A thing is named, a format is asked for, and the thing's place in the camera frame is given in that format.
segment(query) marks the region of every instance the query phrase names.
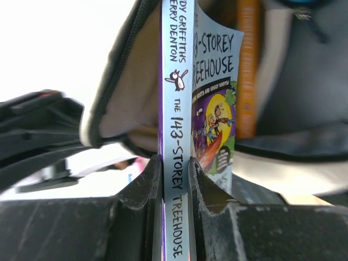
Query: white background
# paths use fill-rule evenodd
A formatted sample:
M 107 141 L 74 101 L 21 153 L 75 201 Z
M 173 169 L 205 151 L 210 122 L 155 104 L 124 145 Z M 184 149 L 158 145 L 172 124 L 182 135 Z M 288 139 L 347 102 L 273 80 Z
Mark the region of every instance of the white background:
M 81 104 L 89 102 L 132 4 L 130 0 L 0 0 L 0 102 L 43 89 L 62 91 Z M 74 172 L 90 167 L 101 153 L 93 151 L 84 160 L 75 160 Z M 117 157 L 125 151 L 109 150 L 108 157 L 113 153 Z M 78 186 L 27 197 L 109 196 L 127 184 L 129 172 L 98 172 Z M 14 197 L 13 191 L 6 195 Z

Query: cartoon illustration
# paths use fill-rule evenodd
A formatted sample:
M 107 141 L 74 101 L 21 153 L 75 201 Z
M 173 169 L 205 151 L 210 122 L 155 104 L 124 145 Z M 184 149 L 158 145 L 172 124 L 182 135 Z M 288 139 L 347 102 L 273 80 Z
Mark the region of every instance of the cartoon illustration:
M 200 108 L 200 109 L 196 112 L 196 116 L 198 117 L 198 116 L 202 115 L 202 113 L 203 113 L 203 109 Z
M 215 123 L 219 124 L 221 122 L 221 123 L 225 123 L 225 124 L 231 126 L 231 124 L 233 122 L 235 122 L 235 120 L 232 120 L 232 119 L 229 119 L 229 118 L 225 118 L 225 117 L 224 118 L 220 118 L 221 111 L 224 110 L 224 108 L 221 108 L 221 107 L 222 107 L 222 103 L 220 103 L 220 104 L 215 106 L 215 109 L 214 109 L 214 114 L 215 114 L 215 117 L 216 117 Z
M 209 125 L 207 138 L 209 139 L 210 142 L 213 142 L 215 140 L 215 138 L 220 134 L 220 131 L 218 129 L 219 123 L 215 121 L 215 119 L 211 113 L 208 114 L 208 116 L 207 116 L 207 122 Z
M 227 151 L 229 155 L 228 165 L 231 165 L 234 154 L 235 85 L 236 82 L 231 82 L 226 89 L 202 96 L 192 108 L 193 140 L 197 159 L 205 173 L 214 176 L 221 187 L 227 186 L 228 179 L 225 176 L 226 161 L 223 163 L 218 155 L 224 147 L 223 151 Z
M 173 71 L 170 75 L 169 78 L 164 78 L 167 82 L 169 83 L 174 83 L 175 84 L 175 91 L 182 91 L 185 89 L 185 84 L 183 81 L 184 76 L 188 73 L 188 70 L 185 70 L 183 74 L 180 76 L 180 71 Z

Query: book cover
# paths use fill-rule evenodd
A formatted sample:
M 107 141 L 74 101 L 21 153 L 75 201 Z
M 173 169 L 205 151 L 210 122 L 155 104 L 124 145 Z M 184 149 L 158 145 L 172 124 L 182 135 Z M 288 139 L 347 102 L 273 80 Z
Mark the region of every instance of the book cover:
M 198 154 L 211 179 L 231 193 L 243 33 L 211 20 L 196 1 L 162 0 L 160 19 L 158 150 L 164 170 L 163 259 L 187 261 L 190 156 Z
M 240 50 L 238 81 L 237 139 L 247 139 L 256 132 L 256 73 L 259 55 L 259 0 L 237 1 L 237 29 L 244 32 Z
M 215 23 L 196 4 L 192 150 L 208 177 L 230 195 L 242 39 L 242 32 Z

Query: children's book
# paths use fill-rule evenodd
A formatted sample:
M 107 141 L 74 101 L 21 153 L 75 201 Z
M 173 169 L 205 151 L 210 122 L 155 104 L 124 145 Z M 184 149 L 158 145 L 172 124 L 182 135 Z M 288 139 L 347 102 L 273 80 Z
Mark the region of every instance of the children's book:
M 189 259 L 188 161 L 232 192 L 235 100 L 243 33 L 196 1 L 162 0 L 159 153 L 164 170 L 164 260 Z

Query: zipper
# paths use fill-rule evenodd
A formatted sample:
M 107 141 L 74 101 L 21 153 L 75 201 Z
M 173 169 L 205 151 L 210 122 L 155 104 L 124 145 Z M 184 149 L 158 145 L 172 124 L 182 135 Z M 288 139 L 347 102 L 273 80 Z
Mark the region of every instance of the zipper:
M 329 3 L 331 0 L 278 0 L 278 2 L 293 9 L 294 15 L 317 38 L 321 44 L 328 43 L 329 37 L 313 20 L 311 14 L 314 8 Z
M 294 9 L 295 16 L 299 19 L 318 39 L 322 44 L 328 42 L 328 36 L 319 28 L 317 23 L 311 17 L 311 10 L 309 8 L 296 8 Z
M 91 128 L 89 133 L 84 133 L 84 135 L 87 135 L 89 139 L 89 143 L 92 147 L 98 148 L 101 146 L 101 143 L 104 143 L 102 142 L 102 138 L 99 133 L 99 124 L 101 122 L 103 115 L 106 112 L 106 107 L 111 99 L 113 91 L 115 90 L 117 83 L 120 80 L 126 61 L 133 47 L 135 38 L 138 32 L 140 31 L 140 29 L 144 26 L 146 19 L 149 17 L 151 12 L 155 9 L 158 3 L 159 3 L 159 0 L 140 0 L 139 3 L 137 3 L 136 6 L 134 7 L 137 9 L 137 11 L 135 12 L 135 15 L 133 15 L 132 17 L 129 17 L 128 21 L 125 21 L 124 23 L 125 25 L 131 24 L 131 26 L 125 32 L 122 32 L 121 30 L 120 33 L 116 36 L 115 42 L 120 41 L 125 34 L 127 34 L 126 36 L 127 40 L 124 41 L 124 46 L 120 48 L 120 49 L 123 49 L 121 51 L 122 54 L 120 55 L 120 58 L 117 61 L 117 64 L 113 67 L 114 72 L 112 73 L 112 76 L 110 77 L 109 83 L 107 84 L 106 87 L 104 87 L 104 90 L 99 92 L 100 95 L 96 96 L 96 99 L 98 100 L 98 102 L 96 104 L 94 120 L 91 123 Z M 103 141 L 109 141 L 109 140 L 115 140 L 115 139 L 119 140 L 120 138 L 125 138 L 125 136 L 126 135 L 122 135 L 121 137 L 116 137 L 116 138 L 103 139 Z

